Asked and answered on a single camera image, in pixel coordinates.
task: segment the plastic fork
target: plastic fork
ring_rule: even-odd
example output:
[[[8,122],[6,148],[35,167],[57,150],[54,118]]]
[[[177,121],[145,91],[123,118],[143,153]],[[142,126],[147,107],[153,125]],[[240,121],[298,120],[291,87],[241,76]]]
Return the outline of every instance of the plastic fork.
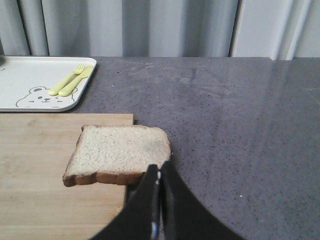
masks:
[[[69,73],[66,77],[64,77],[60,82],[58,82],[53,88],[49,90],[49,95],[50,96],[55,96],[59,93],[61,89],[63,89],[68,83],[70,83],[71,79],[75,75],[81,74],[85,69],[85,65],[83,63],[79,64],[76,66],[76,68]]]

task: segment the slice of bread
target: slice of bread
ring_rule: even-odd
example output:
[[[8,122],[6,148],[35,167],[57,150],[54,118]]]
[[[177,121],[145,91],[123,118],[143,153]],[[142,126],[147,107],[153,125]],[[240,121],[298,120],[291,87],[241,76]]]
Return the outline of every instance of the slice of bread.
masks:
[[[135,184],[148,165],[156,164],[160,169],[170,155],[168,136],[160,128],[84,125],[63,184]]]

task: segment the bear illustration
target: bear illustration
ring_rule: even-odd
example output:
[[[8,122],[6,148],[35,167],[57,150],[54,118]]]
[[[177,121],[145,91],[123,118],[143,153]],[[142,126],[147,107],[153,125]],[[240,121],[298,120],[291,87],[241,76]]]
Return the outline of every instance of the bear illustration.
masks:
[[[50,96],[48,90],[45,86],[33,87],[15,105],[18,108],[62,108],[75,102],[73,93],[78,89],[75,88],[69,96]]]

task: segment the speckled countertop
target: speckled countertop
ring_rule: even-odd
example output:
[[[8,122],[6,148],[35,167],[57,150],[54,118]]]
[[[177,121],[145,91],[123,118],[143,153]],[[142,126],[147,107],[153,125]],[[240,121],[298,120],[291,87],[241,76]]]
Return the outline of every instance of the speckled countertop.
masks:
[[[320,58],[95,59],[69,112],[164,129],[188,187],[246,239],[320,239]]]

